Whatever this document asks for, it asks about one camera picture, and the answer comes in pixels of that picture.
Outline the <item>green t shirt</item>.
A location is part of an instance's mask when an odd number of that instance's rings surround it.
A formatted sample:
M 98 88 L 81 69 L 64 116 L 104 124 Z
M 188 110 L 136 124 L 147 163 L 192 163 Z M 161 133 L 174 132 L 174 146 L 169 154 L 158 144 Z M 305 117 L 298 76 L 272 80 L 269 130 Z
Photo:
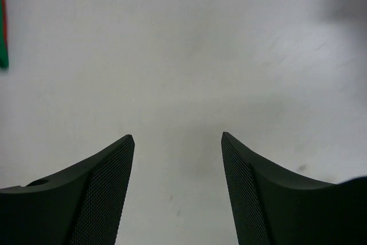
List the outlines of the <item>green t shirt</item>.
M 6 2 L 1 3 L 1 69 L 8 69 Z

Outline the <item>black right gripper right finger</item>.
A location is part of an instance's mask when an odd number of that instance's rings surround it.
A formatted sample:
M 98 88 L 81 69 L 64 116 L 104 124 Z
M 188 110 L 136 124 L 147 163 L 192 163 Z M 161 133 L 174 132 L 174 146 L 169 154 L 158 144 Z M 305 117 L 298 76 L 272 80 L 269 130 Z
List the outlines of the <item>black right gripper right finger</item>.
M 366 178 L 339 184 L 294 173 L 230 133 L 221 138 L 239 244 L 365 244 Z

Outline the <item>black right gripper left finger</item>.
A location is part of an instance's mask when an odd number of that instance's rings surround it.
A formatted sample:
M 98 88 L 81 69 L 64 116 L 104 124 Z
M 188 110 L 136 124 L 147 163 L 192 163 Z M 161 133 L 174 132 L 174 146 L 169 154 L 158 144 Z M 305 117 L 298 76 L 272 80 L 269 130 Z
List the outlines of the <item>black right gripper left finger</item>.
M 1 189 L 1 244 L 115 244 L 134 148 L 128 134 L 27 186 Z

